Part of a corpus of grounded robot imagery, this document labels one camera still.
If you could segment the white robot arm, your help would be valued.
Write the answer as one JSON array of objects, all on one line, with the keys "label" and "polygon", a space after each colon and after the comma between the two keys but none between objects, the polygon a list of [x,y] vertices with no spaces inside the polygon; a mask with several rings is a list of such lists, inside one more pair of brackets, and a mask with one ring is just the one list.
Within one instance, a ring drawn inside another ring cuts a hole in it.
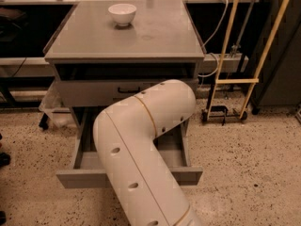
[{"label": "white robot arm", "polygon": [[93,124],[106,175],[131,226],[200,226],[201,222],[154,146],[189,119],[194,91],[167,80],[110,105]]}]

